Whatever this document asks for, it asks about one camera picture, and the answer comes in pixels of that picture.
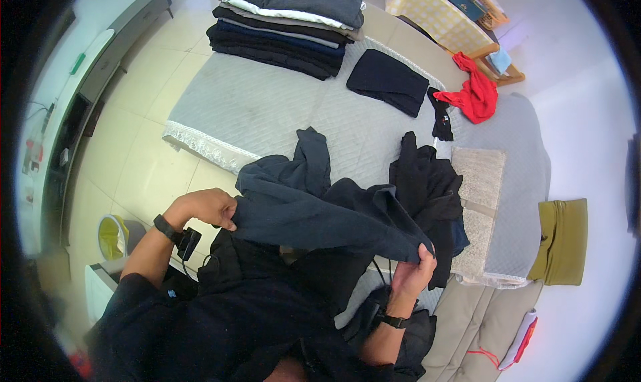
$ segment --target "yellow checkered tablecloth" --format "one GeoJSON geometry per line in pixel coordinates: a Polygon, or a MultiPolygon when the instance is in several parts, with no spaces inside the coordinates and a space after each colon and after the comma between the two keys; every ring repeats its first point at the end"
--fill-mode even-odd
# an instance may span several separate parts
{"type": "Polygon", "coordinates": [[[492,39],[447,0],[385,0],[385,10],[419,25],[441,46],[458,53],[472,53],[492,39]]]}

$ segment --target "mustard yellow cloth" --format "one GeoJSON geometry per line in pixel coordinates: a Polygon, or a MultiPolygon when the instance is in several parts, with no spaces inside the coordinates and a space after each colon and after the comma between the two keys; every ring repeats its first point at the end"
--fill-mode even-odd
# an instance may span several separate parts
{"type": "Polygon", "coordinates": [[[493,43],[477,24],[447,0],[385,0],[385,10],[394,16],[406,16],[453,53],[469,54],[493,43]]]}
{"type": "Polygon", "coordinates": [[[528,279],[581,285],[588,244],[588,201],[539,203],[541,245],[528,279]]]}

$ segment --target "black sock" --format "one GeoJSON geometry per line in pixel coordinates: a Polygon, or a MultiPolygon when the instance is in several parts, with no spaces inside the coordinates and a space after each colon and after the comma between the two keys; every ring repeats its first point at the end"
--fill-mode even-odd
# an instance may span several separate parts
{"type": "Polygon", "coordinates": [[[430,87],[428,89],[429,101],[432,102],[434,107],[434,129],[432,129],[432,136],[437,137],[444,142],[453,142],[454,135],[452,134],[452,126],[449,123],[449,115],[445,111],[449,106],[444,101],[438,101],[434,98],[434,93],[440,90],[430,87]]]}

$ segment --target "wooden chair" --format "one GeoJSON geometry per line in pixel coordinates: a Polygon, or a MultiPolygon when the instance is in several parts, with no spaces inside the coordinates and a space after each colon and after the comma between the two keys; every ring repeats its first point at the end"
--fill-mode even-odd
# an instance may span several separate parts
{"type": "Polygon", "coordinates": [[[490,53],[499,51],[499,44],[493,42],[487,46],[480,48],[472,53],[465,53],[468,57],[476,62],[479,69],[492,81],[496,82],[497,86],[511,85],[525,80],[525,74],[521,73],[514,64],[510,64],[505,71],[506,74],[498,74],[494,70],[494,66],[485,58],[490,53]]]}

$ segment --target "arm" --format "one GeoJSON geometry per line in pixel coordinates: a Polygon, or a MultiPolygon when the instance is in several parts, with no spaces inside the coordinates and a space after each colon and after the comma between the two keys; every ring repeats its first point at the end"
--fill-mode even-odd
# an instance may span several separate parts
{"type": "MultiPolygon", "coordinates": [[[[182,231],[191,218],[234,231],[236,225],[231,222],[231,217],[235,211],[236,200],[219,188],[211,188],[180,196],[169,206],[163,217],[176,231],[182,231]]],[[[167,272],[173,249],[173,242],[156,227],[151,228],[127,260],[121,279],[128,274],[136,273],[159,288],[167,272]]]]}
{"type": "MultiPolygon", "coordinates": [[[[428,253],[424,244],[419,246],[419,264],[399,262],[392,280],[392,293],[385,313],[391,317],[409,318],[416,298],[428,286],[437,260],[428,253]]],[[[381,322],[361,348],[360,358],[365,363],[380,366],[394,364],[399,355],[405,330],[398,330],[381,322]]]]}

